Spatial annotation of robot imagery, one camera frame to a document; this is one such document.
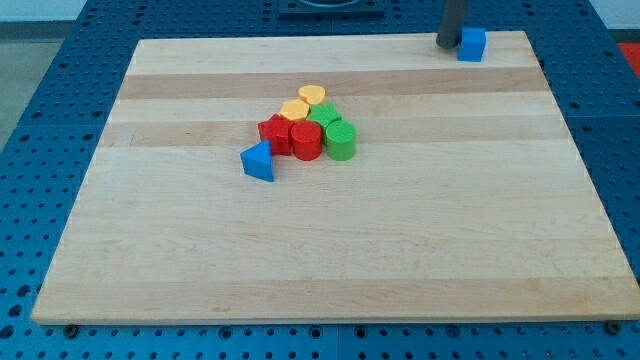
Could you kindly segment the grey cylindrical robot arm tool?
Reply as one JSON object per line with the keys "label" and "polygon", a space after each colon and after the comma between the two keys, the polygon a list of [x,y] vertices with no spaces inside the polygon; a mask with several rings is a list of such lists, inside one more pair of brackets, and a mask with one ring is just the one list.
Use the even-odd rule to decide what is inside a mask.
{"label": "grey cylindrical robot arm tool", "polygon": [[462,28],[468,8],[468,0],[445,0],[436,44],[445,50],[457,47],[462,38]]}

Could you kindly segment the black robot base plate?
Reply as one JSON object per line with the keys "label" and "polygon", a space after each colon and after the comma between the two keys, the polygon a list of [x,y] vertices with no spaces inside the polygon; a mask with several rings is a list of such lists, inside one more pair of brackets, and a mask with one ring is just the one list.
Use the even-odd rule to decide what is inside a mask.
{"label": "black robot base plate", "polygon": [[300,18],[303,16],[382,16],[385,12],[384,0],[276,0],[279,18]]}

